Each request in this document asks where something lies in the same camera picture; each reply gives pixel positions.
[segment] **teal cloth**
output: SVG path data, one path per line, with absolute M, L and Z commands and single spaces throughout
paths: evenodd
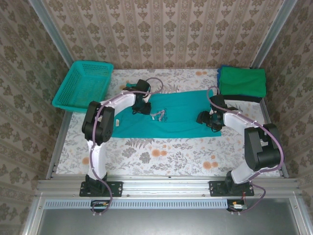
M 202 111 L 209 111 L 206 91 L 154 94 L 150 98 L 151 114 L 165 113 L 152 119 L 151 115 L 132 114 L 129 107 L 115 116 L 113 137 L 118 138 L 201 138 L 221 136 L 205 124 L 196 123 Z
M 223 67 L 219 85 L 221 94 L 241 94 L 265 97 L 266 77 L 264 69 L 246 70 Z

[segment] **table surface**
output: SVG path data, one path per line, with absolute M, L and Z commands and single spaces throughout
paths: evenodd
M 163 93 L 206 90 L 217 83 L 217 70 L 114 70 L 107 98 L 117 95 L 138 79 L 158 77 Z M 151 80 L 152 91 L 160 88 Z M 264 123 L 260 104 L 227 101 L 247 117 Z M 87 142 L 81 131 L 85 114 L 73 113 L 57 166 L 57 174 L 86 174 L 89 167 Z M 244 161 L 244 137 L 224 127 L 222 136 L 195 139 L 120 139 L 107 143 L 106 169 L 111 175 L 225 176 Z M 268 172 L 263 176 L 280 176 Z

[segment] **purple cable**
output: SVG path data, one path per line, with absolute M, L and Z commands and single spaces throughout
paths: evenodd
M 278 165 L 277 167 L 274 167 L 274 168 L 271 168 L 271 169 L 260 170 L 260 173 L 263 173 L 263 172 L 270 172 L 270 171 L 275 171 L 275 170 L 280 169 L 280 168 L 282 167 L 282 165 L 283 165 L 283 162 L 284 162 L 284 152 L 283 152 L 282 146 L 280 145 L 279 141 L 275 138 L 275 136 L 273 136 L 271 132 L 269 132 L 267 129 L 265 129 L 265 128 L 264 128 L 261 124 L 259 124 L 257 121 L 252 120 L 252 119 L 249 119 L 248 117 L 246 117 L 246 116 L 244 116 L 244 115 L 242 115 L 242 114 L 239 114 L 239 113 L 234 112 L 234 111 L 232 111 L 232 110 L 224 109 L 224 108 L 222 108 L 222 107 L 220 107 L 220 106 L 214 104 L 214 103 L 211 101 L 210 97 L 209 97 L 209 91 L 210 91 L 212 88 L 216 88 L 216 89 L 217 89 L 217 93 L 218 93 L 218 94 L 220 93 L 220 89 L 219 89 L 218 87 L 216 87 L 216 86 L 211 86 L 211 87 L 209 87 L 209 89 L 207 89 L 206 97 L 207 97 L 207 99 L 208 99 L 208 101 L 210 102 L 211 105 L 213 105 L 214 107 L 216 107 L 216 108 L 218 108 L 218 109 L 220 109 L 220 110 L 223 110 L 223 111 L 225 111 L 225 112 L 238 115 L 238 116 L 242 117 L 243 119 L 247 120 L 248 122 L 253 123 L 254 125 L 260 127 L 265 133 L 267 133 L 267 134 L 271 137 L 271 139 L 272 139 L 272 140 L 275 142 L 275 144 L 277 145 L 278 150 L 279 150 L 279 153 L 280 153 L 280 163 L 279 163 L 279 165 Z M 254 187 L 257 187 L 257 188 L 262 189 L 262 190 L 263 190 L 263 195 L 259 198 L 259 200 L 258 200 L 253 206 L 251 206 L 251 207 L 248 208 L 247 210 L 242 211 L 242 212 L 238 212 L 236 209 L 231 208 L 233 211 L 238 212 L 238 213 L 246 213 L 246 212 L 248 212 L 249 210 L 251 210 L 252 208 L 254 208 L 256 205 L 258 205 L 258 204 L 260 203 L 260 201 L 265 197 L 265 194 L 266 194 L 265 188 L 263 188 L 263 187 L 261 187 L 261 186 L 258 186 L 258 185 L 255 185 L 255 184 L 251 181 L 251 180 L 254 179 L 256 176 L 258 176 L 260 173 L 255 174 L 255 175 L 253 175 L 252 177 L 250 177 L 250 178 L 249 178 L 249 182 L 250 182 L 250 184 L 253 185 Z
M 157 77 L 150 77 L 150 78 L 148 78 L 146 81 L 148 81 L 148 80 L 150 80 L 150 79 L 156 79 L 156 80 L 158 80 L 158 81 L 161 83 L 161 88 L 160 88 L 158 91 L 156 91 L 156 92 L 126 91 L 126 92 L 124 92 L 123 94 L 119 94 L 117 97 L 121 97 L 121 96 L 126 95 L 126 94 L 134 94 L 134 93 L 140 93 L 140 94 L 157 94 L 157 93 L 160 93 L 160 92 L 163 90 L 163 86 L 164 86 L 162 80 L 159 79 L 159 78 L 157 78 Z M 107 104 L 109 104 L 111 101 L 112 101 L 112 98 L 109 99 L 109 100 L 107 100 L 105 103 L 103 103 L 103 104 L 101 105 L 101 107 L 99 108 L 99 110 L 98 110 L 98 112 L 97 112 L 97 115 L 96 115 L 96 117 L 95 117 L 95 122 L 94 122 L 93 129 L 92 129 L 92 147 L 91 147 L 91 150 L 90 150 L 90 153 L 89 153 L 90 167 L 91 167 L 91 170 L 92 170 L 93 174 L 94 174 L 95 177 L 97 178 L 97 180 L 99 180 L 101 183 L 103 183 L 103 184 L 105 185 L 105 187 L 108 189 L 109 193 L 110 193 L 110 201 L 109 201 L 109 204 L 107 205 L 107 207 L 106 207 L 102 212 L 100 212 L 100 213 L 95 212 L 95 211 L 94 211 L 94 207 L 95 207 L 97 204 L 100 204 L 100 203 L 103 203 L 103 202 L 97 202 L 97 203 L 94 203 L 94 204 L 92 205 L 91 211 L 93 212 L 94 215 L 95 215 L 95 214 L 101 215 L 102 213 L 106 212 L 106 211 L 109 209 L 109 207 L 111 206 L 112 200 L 113 200 L 111 188 L 110 188 L 109 185 L 108 185 L 105 181 L 103 181 L 103 180 L 97 175 L 97 173 L 94 171 L 93 161 L 92 161 L 92 153 L 93 153 L 94 147 L 96 146 L 96 142 L 95 142 L 96 137 L 95 137 L 95 135 L 96 135 L 96 127 L 97 127 L 98 119 L 99 119 L 99 116 L 100 116 L 101 111 L 103 110 L 103 108 L 104 108 Z

